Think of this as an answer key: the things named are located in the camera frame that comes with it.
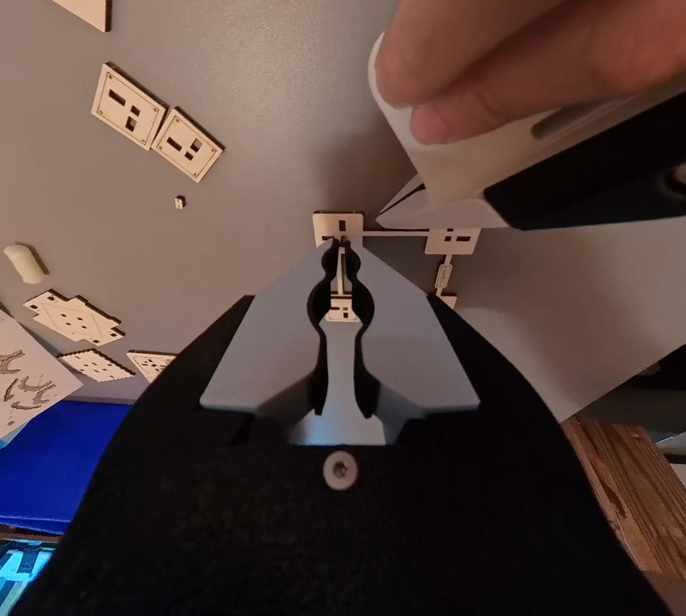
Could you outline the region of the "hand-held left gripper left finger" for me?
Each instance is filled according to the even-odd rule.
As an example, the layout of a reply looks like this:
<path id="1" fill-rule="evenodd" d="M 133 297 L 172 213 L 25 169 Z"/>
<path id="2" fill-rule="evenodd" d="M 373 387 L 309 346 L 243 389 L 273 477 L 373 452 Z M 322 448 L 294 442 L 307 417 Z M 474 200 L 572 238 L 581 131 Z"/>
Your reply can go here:
<path id="1" fill-rule="evenodd" d="M 273 419 L 322 414 L 329 371 L 320 324 L 339 246 L 326 241 L 253 297 L 200 398 L 203 408 Z"/>

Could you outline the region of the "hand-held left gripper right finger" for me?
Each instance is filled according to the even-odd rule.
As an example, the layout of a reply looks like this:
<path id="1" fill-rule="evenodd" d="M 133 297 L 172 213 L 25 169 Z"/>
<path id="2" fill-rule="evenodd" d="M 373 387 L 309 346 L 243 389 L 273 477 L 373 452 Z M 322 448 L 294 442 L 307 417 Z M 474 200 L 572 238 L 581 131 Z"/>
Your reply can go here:
<path id="1" fill-rule="evenodd" d="M 429 296 L 361 242 L 345 245 L 356 335 L 353 383 L 365 418 L 422 419 L 471 411 L 479 397 Z"/>

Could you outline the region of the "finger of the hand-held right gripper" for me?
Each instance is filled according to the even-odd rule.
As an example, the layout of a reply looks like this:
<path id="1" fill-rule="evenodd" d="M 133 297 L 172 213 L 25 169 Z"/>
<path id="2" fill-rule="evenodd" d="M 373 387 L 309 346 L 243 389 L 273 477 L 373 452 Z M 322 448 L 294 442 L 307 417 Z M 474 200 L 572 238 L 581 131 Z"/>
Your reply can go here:
<path id="1" fill-rule="evenodd" d="M 423 190 L 425 190 L 424 181 L 419 174 L 415 174 L 409 180 L 409 182 L 396 195 L 394 195 L 390 199 L 390 201 L 382 208 L 382 214 L 392 209 L 412 194 L 416 192 L 421 192 Z"/>
<path id="2" fill-rule="evenodd" d="M 376 217 L 387 229 L 509 228 L 510 225 L 481 197 L 442 206 L 431 205 L 427 194 L 410 194 Z"/>

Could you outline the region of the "wooden frame with four squares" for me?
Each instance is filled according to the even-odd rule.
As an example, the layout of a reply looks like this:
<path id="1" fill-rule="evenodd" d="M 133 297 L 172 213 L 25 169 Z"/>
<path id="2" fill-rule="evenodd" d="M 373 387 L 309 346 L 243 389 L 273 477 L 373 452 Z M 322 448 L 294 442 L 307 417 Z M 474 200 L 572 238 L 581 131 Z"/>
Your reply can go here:
<path id="1" fill-rule="evenodd" d="M 317 246 L 333 238 L 336 238 L 340 243 L 351 239 L 363 240 L 371 237 L 415 237 L 424 239 L 424 253 L 442 258 L 434 283 L 435 297 L 452 310 L 455 310 L 458 299 L 456 294 L 446 293 L 453 269 L 452 260 L 457 256 L 472 254 L 482 232 L 481 228 L 366 230 L 364 227 L 364 215 L 356 212 L 335 213 L 317 211 L 313 214 L 312 220 L 315 244 Z M 346 280 L 344 251 L 342 246 L 340 246 L 335 287 L 332 288 L 330 293 L 330 308 L 324 317 L 328 322 L 352 323 L 359 321 L 353 311 L 352 289 L 351 286 L 346 284 Z"/>

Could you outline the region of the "small engraved wooden square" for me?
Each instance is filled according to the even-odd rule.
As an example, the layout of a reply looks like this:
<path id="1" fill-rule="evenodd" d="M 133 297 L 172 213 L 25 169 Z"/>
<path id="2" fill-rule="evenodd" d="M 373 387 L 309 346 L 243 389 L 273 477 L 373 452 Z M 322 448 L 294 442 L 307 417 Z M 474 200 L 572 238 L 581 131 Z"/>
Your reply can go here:
<path id="1" fill-rule="evenodd" d="M 194 183 L 224 152 L 223 145 L 179 107 L 167 114 L 152 149 Z"/>
<path id="2" fill-rule="evenodd" d="M 168 109 L 114 63 L 103 64 L 91 113 L 137 147 L 144 151 L 153 147 Z"/>

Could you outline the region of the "person's right hand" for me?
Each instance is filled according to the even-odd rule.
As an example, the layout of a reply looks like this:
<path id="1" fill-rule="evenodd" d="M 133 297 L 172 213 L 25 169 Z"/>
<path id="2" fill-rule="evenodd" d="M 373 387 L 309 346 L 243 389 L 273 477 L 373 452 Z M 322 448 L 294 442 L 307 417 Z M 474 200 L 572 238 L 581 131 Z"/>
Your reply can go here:
<path id="1" fill-rule="evenodd" d="M 685 0 L 400 0 L 374 63 L 423 144 L 624 97 L 685 70 Z"/>

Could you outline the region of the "toothed wooden square panel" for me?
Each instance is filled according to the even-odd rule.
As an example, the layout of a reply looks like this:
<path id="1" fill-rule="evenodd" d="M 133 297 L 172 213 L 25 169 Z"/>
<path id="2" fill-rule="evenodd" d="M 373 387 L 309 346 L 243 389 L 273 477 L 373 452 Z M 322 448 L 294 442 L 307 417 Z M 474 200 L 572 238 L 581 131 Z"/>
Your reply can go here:
<path id="1" fill-rule="evenodd" d="M 127 369 L 107 355 L 92 348 L 73 353 L 59 354 L 56 358 L 70 369 L 98 383 L 136 376 L 136 372 Z"/>
<path id="2" fill-rule="evenodd" d="M 148 383 L 152 383 L 176 359 L 177 354 L 133 350 L 126 357 L 136 366 Z"/>

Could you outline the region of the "cross-shaped wooden panel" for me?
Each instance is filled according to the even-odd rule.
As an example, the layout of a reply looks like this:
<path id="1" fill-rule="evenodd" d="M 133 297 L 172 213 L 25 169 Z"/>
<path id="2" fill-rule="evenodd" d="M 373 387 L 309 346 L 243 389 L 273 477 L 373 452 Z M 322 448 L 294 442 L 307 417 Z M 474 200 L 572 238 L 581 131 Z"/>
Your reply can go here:
<path id="1" fill-rule="evenodd" d="M 80 295 L 66 298 L 53 289 L 26 301 L 23 307 L 34 314 L 34 321 L 74 342 L 85 341 L 97 347 L 125 337 L 121 321 L 91 305 Z"/>

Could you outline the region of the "white assembly instruction sheet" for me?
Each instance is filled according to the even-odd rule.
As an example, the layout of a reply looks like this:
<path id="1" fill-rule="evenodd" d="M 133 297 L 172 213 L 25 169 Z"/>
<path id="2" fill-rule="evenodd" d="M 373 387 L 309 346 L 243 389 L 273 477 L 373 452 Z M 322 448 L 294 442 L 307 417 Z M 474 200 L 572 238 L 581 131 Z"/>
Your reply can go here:
<path id="1" fill-rule="evenodd" d="M 1 446 L 81 381 L 17 321 L 1 312 Z"/>

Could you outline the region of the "blue plastic bin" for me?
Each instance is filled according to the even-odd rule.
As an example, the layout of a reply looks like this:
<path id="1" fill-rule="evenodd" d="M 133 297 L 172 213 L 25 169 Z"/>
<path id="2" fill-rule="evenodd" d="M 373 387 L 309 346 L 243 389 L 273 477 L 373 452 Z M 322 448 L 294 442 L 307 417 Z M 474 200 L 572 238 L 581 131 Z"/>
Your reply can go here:
<path id="1" fill-rule="evenodd" d="M 1 525 L 62 535 L 131 406 L 61 401 L 1 450 Z"/>

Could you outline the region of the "pale wax cylinder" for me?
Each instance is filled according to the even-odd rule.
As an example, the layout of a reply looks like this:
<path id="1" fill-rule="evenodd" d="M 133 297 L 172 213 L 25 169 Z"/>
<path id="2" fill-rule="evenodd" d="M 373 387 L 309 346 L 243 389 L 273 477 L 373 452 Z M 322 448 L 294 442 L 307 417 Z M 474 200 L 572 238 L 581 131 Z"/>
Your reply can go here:
<path id="1" fill-rule="evenodd" d="M 37 285 L 49 275 L 40 259 L 27 245 L 8 245 L 4 248 L 4 254 L 25 284 Z"/>

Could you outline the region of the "pine wood planks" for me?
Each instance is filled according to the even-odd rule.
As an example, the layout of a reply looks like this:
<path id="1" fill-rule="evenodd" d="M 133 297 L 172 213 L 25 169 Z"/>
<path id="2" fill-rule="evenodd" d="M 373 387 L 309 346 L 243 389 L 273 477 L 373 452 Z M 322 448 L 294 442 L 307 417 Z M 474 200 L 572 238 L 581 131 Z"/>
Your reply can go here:
<path id="1" fill-rule="evenodd" d="M 647 429 L 579 416 L 561 428 L 638 568 L 685 582 L 685 487 Z"/>

